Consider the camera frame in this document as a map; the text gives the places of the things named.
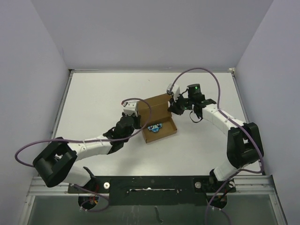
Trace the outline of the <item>brown cardboard box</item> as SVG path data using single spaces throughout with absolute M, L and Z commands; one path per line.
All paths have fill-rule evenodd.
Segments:
M 172 114 L 167 110 L 170 98 L 167 94 L 161 94 L 138 102 L 137 110 L 141 116 L 141 126 L 145 126 L 142 130 L 142 135 L 146 143 L 157 141 L 177 133 L 177 127 L 172 119 Z M 163 126 L 157 133 L 153 133 L 147 129 L 148 126 L 158 123 L 162 123 Z

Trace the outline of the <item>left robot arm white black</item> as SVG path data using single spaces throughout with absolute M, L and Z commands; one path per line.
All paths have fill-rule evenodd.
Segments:
M 62 137 L 54 139 L 33 160 L 33 166 L 45 182 L 52 188 L 62 182 L 76 184 L 89 193 L 95 188 L 95 176 L 87 166 L 76 166 L 75 162 L 97 155 L 108 155 L 123 148 L 134 130 L 141 128 L 141 116 L 122 113 L 114 127 L 101 136 L 82 143 L 66 141 Z

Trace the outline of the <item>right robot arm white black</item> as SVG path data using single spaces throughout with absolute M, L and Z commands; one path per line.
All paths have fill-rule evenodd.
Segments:
M 168 111 L 182 115 L 186 110 L 199 120 L 206 120 L 227 137 L 225 161 L 210 172 L 209 188 L 215 192 L 225 186 L 225 180 L 249 164 L 262 160 L 264 156 L 258 126 L 246 123 L 222 111 L 213 99 L 206 99 L 199 84 L 187 86 L 187 97 L 176 84 L 169 84 L 166 93 L 170 95 Z

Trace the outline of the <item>blue toy car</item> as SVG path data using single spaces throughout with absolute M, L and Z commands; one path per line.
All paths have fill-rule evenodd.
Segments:
M 147 129 L 153 133 L 157 133 L 162 128 L 162 123 L 150 125 L 147 127 Z

